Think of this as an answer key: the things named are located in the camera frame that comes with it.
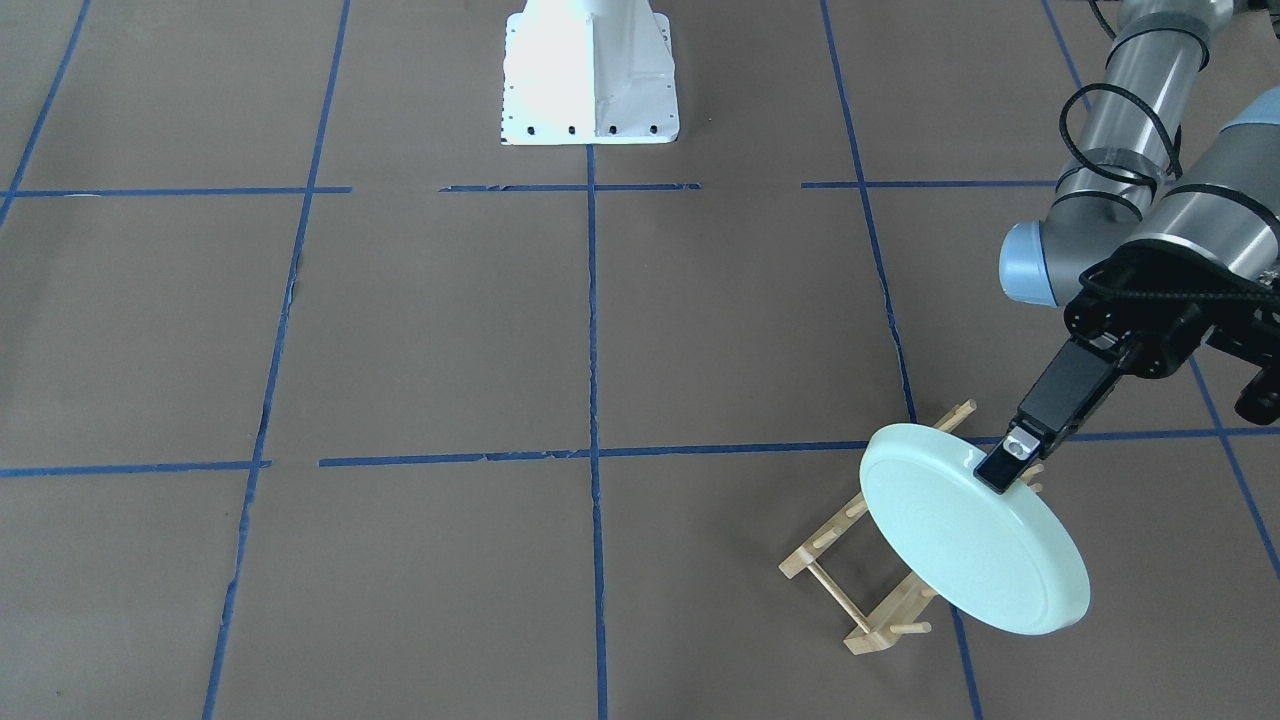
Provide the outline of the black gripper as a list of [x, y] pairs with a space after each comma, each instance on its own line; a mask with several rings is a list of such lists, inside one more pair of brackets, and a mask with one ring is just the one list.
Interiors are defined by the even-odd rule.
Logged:
[[1236, 414], [1256, 425], [1277, 421], [1275, 284], [1174, 245], [1124, 245], [1080, 279], [1062, 314], [1068, 340], [974, 469], [988, 489], [1004, 495], [1019, 479], [1036, 486], [1047, 459], [1123, 377], [1167, 378], [1204, 345], [1258, 369]]

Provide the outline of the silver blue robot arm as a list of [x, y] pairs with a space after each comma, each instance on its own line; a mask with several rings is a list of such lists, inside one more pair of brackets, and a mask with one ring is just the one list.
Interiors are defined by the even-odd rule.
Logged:
[[1277, 420], [1277, 91], [1189, 167], [1181, 119], [1215, 38], [1275, 1], [1125, 1], [1105, 77], [1062, 105], [1069, 152], [1044, 219], [1000, 252], [1004, 292], [1060, 307], [1069, 337], [975, 468], [996, 493], [1046, 460], [1126, 375], [1162, 379], [1210, 346], [1256, 368], [1236, 414]]

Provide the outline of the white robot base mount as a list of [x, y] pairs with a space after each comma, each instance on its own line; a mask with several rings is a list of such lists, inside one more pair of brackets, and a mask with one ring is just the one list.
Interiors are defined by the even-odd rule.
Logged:
[[672, 143], [672, 28], [649, 1], [527, 1], [504, 31], [500, 142]]

